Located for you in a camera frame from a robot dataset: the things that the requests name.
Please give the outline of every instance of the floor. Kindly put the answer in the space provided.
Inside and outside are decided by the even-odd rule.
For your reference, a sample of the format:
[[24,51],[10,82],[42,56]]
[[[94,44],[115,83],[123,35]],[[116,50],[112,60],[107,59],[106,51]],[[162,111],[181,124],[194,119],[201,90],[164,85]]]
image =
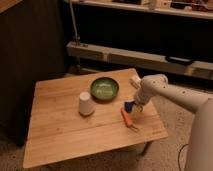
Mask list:
[[[0,136],[1,171],[178,171],[178,151],[188,143],[194,115],[163,97],[153,97],[169,137],[152,143],[147,154],[141,157],[144,144],[113,150],[101,154],[62,161],[48,166],[22,169],[24,147]],[[180,165],[184,167],[187,148],[181,153]]]

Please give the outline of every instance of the white cup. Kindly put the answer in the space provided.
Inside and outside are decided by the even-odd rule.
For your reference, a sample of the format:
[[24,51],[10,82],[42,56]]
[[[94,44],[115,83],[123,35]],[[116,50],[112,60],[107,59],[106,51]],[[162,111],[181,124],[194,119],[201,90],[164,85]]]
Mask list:
[[79,113],[83,116],[89,116],[94,112],[91,95],[88,92],[82,92],[79,96]]

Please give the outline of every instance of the wooden table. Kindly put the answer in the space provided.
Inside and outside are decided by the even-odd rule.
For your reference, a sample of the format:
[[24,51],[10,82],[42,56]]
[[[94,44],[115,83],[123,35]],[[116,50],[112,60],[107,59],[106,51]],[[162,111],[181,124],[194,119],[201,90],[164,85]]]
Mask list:
[[[151,101],[135,123],[140,131],[136,133],[125,127],[120,108],[136,91],[129,83],[134,74],[137,74],[134,69],[126,69],[37,82],[24,168],[167,137]],[[95,113],[84,118],[78,113],[79,94],[89,91],[92,81],[101,76],[117,80],[119,93],[108,103],[93,101]]]

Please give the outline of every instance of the carrot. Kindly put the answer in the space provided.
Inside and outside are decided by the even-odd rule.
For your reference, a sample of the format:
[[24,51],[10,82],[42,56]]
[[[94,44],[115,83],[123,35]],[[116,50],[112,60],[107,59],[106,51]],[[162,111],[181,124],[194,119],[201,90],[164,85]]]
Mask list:
[[121,108],[121,115],[123,116],[123,120],[125,122],[125,125],[129,128],[133,126],[132,119],[129,115],[129,113],[126,112],[126,110],[122,107]]

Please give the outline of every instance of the green bowl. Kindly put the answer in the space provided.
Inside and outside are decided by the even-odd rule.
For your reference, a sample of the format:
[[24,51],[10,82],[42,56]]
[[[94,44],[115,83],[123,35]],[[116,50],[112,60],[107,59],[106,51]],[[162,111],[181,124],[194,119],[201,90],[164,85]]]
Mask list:
[[90,92],[98,100],[112,100],[119,90],[118,83],[110,77],[100,77],[92,82]]

